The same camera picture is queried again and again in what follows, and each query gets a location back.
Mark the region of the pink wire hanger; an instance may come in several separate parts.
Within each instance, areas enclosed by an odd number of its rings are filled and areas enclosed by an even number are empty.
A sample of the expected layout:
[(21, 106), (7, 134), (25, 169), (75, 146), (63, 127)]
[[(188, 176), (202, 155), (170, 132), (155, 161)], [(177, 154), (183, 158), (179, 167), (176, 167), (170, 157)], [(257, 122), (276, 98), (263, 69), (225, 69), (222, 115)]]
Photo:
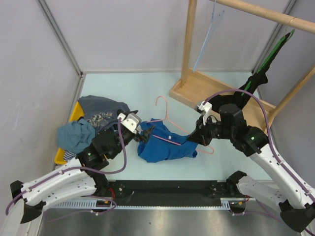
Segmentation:
[[(152, 122), (158, 122), (158, 121), (168, 121), (169, 123), (171, 123), (172, 125), (174, 125), (175, 127), (177, 127), (178, 129), (182, 130), (183, 132), (185, 132), (186, 134), (189, 134), (188, 131), (186, 131), (185, 129), (183, 129), (181, 126), (179, 126), (178, 124), (174, 123), (170, 118), (169, 118), (169, 115), (168, 115), (168, 101), (167, 99), (160, 95), (156, 98), (156, 101), (155, 101), (155, 105), (157, 106), (158, 105), (158, 101), (159, 99), (162, 98), (164, 101), (165, 101), (165, 117), (163, 119), (157, 119), (157, 120), (151, 120), (151, 121), (147, 121), (147, 123), (152, 123)], [(209, 155), (212, 155), (214, 154), (215, 150), (212, 146), (208, 146), (208, 148), (210, 148), (212, 151), (211, 152), (208, 152), (208, 151), (204, 151), (204, 150), (201, 150), (201, 149), (197, 149), (197, 151), (199, 152), (202, 152), (202, 153), (206, 153), (206, 154), (209, 154)]]

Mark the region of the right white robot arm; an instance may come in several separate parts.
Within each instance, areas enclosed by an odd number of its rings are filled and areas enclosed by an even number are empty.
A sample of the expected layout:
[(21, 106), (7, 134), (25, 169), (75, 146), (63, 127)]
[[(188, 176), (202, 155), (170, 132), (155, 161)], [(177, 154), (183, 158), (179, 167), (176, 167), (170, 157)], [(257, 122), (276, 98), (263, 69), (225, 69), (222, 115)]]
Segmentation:
[(201, 116), (188, 141), (207, 146), (212, 139), (230, 140), (277, 185), (274, 189), (236, 171), (228, 178), (228, 194), (251, 196), (276, 211), (294, 231), (306, 230), (315, 218), (315, 189), (288, 165), (268, 136), (260, 128), (247, 125), (242, 110), (235, 104), (221, 106), (220, 119), (211, 114), (209, 102), (197, 105), (195, 110)]

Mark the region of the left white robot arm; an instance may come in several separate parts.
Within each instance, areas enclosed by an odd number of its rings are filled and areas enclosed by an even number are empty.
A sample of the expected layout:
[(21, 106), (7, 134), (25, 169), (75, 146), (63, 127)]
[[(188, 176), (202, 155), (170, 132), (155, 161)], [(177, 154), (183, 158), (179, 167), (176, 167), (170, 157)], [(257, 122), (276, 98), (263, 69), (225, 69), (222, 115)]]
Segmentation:
[(31, 182), (19, 180), (11, 183), (13, 203), (22, 199), (24, 209), (20, 224), (38, 218), (49, 208), (68, 200), (84, 196), (103, 197), (108, 193), (108, 159), (114, 159), (119, 153), (126, 151), (131, 141), (146, 143), (152, 128), (144, 131), (129, 131), (123, 125), (118, 131), (102, 130), (91, 144), (58, 169)]

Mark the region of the blue tank top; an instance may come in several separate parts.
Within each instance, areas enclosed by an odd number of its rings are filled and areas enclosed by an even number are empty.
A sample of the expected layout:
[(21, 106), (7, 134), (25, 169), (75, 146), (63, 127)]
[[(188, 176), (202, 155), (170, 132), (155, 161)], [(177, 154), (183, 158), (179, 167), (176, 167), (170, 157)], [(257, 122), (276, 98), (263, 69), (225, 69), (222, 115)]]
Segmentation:
[(142, 131), (153, 127), (149, 140), (139, 142), (137, 154), (148, 163), (197, 156), (197, 143), (188, 141), (188, 136), (171, 132), (162, 121), (151, 119), (140, 123)]

